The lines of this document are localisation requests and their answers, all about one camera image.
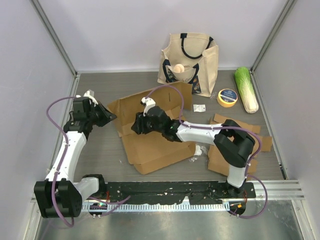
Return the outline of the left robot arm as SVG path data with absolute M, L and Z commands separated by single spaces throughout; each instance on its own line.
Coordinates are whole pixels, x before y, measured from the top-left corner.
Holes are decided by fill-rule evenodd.
M 63 135 L 61 147 L 49 173 L 44 180 L 37 181 L 33 189 L 43 218 L 76 218 L 83 201 L 89 197 L 100 200 L 106 195 L 107 187 L 101 174 L 87 174 L 78 183 L 74 182 L 74 176 L 93 127 L 104 127 L 116 118 L 88 90 L 84 95 L 72 97 L 72 110 L 63 127 L 53 122 Z

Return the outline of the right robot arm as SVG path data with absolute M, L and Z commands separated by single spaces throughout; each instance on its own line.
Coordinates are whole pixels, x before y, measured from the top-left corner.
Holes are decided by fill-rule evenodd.
M 131 127 L 136 134 L 158 132 L 170 142 L 197 142 L 215 146 L 229 164 L 225 183 L 226 193 L 236 198 L 244 193 L 248 164 L 256 155 L 256 141 L 252 132 L 240 127 L 234 120 L 222 124 L 194 124 L 170 118 L 159 106 L 138 112 Z

